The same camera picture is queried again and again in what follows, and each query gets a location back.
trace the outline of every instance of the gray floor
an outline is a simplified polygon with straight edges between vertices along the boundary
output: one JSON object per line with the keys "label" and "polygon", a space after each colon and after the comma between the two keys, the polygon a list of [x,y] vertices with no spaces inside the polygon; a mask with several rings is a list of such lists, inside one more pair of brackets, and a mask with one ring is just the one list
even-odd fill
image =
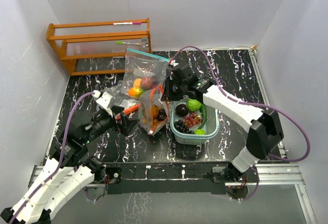
{"label": "gray floor", "polygon": [[107,195],[94,204],[83,192],[57,214],[53,224],[90,223],[306,223],[295,187],[260,186],[240,205],[207,193]]}

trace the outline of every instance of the marble pattern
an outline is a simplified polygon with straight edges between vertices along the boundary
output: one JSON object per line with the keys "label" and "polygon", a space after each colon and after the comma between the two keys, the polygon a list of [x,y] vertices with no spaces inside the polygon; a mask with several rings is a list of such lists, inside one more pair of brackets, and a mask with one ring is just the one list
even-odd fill
{"label": "marble pattern", "polygon": [[[172,58],[174,51],[154,52],[154,54]],[[253,103],[262,103],[263,98],[247,50],[209,50],[206,51],[216,76],[224,89],[236,97]],[[206,59],[197,51],[183,51],[177,62],[188,62],[199,76],[210,75]],[[123,59],[108,62],[111,69],[121,68]],[[91,61],[90,68],[95,69],[97,62]],[[75,101],[84,93],[116,85],[123,74],[87,75],[71,77],[67,86],[63,106],[56,126],[56,142],[65,128],[69,111]],[[72,123],[79,126],[90,120],[96,112],[92,98],[86,98],[76,110]],[[175,141],[170,126],[166,125],[155,136],[148,136],[137,127],[129,137],[108,131],[88,145],[89,154],[103,162],[193,162],[193,161],[231,161],[244,147],[247,133],[233,120],[219,114],[219,133],[203,146],[181,145]]]}

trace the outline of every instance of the white wall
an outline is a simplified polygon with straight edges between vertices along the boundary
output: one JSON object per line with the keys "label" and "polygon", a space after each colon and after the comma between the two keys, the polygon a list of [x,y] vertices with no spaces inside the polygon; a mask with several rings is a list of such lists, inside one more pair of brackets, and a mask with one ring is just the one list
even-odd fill
{"label": "white wall", "polygon": [[259,44],[282,0],[48,0],[60,23],[150,18],[155,50]]}
{"label": "white wall", "polygon": [[47,0],[1,0],[0,11],[2,211],[27,191],[45,155],[68,75],[45,39],[48,24],[58,23]]}
{"label": "white wall", "polygon": [[[258,51],[260,71],[273,105],[308,132],[309,157],[300,163],[319,223],[328,219],[328,0],[283,0]],[[300,132],[284,124],[290,157],[305,152]]]}

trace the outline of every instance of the lime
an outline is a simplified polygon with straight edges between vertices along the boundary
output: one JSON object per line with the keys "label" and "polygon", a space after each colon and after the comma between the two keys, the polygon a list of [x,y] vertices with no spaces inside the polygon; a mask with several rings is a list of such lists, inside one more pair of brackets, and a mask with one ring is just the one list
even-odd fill
{"label": "lime", "polygon": [[197,129],[196,131],[194,131],[195,132],[195,134],[197,134],[197,135],[205,135],[206,134],[206,132],[203,130],[203,129]]}
{"label": "lime", "polygon": [[200,109],[201,103],[195,99],[188,99],[187,107],[190,112],[195,112]]}

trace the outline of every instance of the plastic basket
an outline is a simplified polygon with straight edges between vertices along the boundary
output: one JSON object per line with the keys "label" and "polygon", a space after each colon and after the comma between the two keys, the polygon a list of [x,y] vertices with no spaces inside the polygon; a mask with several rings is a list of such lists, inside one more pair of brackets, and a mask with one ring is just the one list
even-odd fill
{"label": "plastic basket", "polygon": [[202,128],[206,134],[205,135],[196,135],[196,134],[185,134],[180,133],[174,128],[174,122],[182,119],[181,117],[176,116],[175,107],[179,104],[185,104],[186,101],[175,101],[171,103],[171,130],[174,134],[176,141],[184,145],[203,145],[207,140],[213,138],[219,132],[219,116],[218,111],[210,106],[206,106],[207,112],[207,121],[204,127]]}

